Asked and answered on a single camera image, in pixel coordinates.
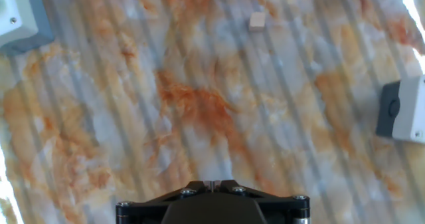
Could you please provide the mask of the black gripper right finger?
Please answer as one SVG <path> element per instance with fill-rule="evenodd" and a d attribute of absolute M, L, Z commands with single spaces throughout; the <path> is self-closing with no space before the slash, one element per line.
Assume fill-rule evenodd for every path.
<path fill-rule="evenodd" d="M 306 195 L 279 197 L 240 185 L 235 180 L 212 181 L 213 193 L 241 196 L 254 201 L 266 223 L 311 224 L 310 198 Z"/>

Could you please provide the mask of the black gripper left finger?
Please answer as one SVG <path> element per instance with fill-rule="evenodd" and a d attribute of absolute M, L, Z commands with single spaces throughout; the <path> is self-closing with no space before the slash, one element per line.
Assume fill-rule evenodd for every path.
<path fill-rule="evenodd" d="M 121 201 L 116 204 L 116 224 L 162 222 L 169 206 L 198 194 L 210 193 L 212 181 L 190 181 L 185 187 L 146 202 Z"/>

